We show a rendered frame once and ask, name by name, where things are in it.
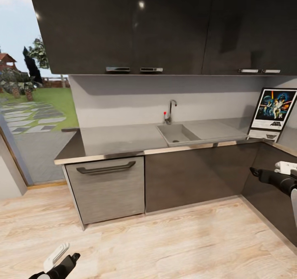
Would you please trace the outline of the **poster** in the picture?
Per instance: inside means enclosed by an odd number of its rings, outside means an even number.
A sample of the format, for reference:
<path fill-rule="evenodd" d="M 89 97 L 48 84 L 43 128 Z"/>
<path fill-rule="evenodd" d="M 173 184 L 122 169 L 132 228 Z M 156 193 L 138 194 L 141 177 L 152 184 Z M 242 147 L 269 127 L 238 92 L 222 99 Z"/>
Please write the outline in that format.
<path fill-rule="evenodd" d="M 297 88 L 262 88 L 250 128 L 283 131 L 297 100 Z"/>

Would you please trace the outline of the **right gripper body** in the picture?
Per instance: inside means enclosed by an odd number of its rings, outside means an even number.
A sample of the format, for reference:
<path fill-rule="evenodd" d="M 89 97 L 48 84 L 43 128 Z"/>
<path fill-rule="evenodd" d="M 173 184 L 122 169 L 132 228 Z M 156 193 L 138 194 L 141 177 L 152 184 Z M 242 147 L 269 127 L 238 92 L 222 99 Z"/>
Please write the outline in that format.
<path fill-rule="evenodd" d="M 276 173 L 275 171 L 260 169 L 259 181 L 266 184 L 271 184 L 281 190 L 281 183 L 288 179 L 297 180 L 297 176 L 290 174 Z M 283 192 L 283 191 L 282 191 Z"/>

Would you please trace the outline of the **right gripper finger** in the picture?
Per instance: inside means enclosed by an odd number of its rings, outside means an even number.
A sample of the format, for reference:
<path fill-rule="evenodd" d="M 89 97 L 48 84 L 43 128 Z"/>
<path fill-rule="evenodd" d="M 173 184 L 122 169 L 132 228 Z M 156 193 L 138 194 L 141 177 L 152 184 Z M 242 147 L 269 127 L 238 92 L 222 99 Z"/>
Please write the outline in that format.
<path fill-rule="evenodd" d="M 255 169 L 255 168 L 253 168 L 253 167 L 250 167 L 250 171 L 252 172 L 252 174 L 253 174 L 254 176 L 259 177 L 260 169 L 257 170 L 257 169 Z"/>

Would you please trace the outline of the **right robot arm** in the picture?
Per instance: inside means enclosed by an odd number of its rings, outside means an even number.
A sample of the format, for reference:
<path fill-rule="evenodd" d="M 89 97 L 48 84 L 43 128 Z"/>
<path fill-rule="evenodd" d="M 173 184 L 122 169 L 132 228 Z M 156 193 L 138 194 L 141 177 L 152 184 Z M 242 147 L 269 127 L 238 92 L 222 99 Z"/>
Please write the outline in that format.
<path fill-rule="evenodd" d="M 250 167 L 250 171 L 259 181 L 266 184 L 271 184 L 277 189 L 292 198 L 293 212 L 297 227 L 297 176 L 291 174 L 291 171 L 297 171 L 297 163 L 279 161 L 275 164 L 277 168 L 274 171 L 265 169 L 255 169 Z"/>

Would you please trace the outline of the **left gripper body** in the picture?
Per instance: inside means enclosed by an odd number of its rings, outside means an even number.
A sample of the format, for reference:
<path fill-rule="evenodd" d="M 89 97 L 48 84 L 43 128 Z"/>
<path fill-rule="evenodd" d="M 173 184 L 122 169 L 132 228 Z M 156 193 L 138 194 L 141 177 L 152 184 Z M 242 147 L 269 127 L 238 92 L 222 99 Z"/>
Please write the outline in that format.
<path fill-rule="evenodd" d="M 71 255 L 65 257 L 65 259 L 51 271 L 56 271 L 58 279 L 66 279 L 69 273 L 75 268 L 76 264 L 73 261 Z"/>

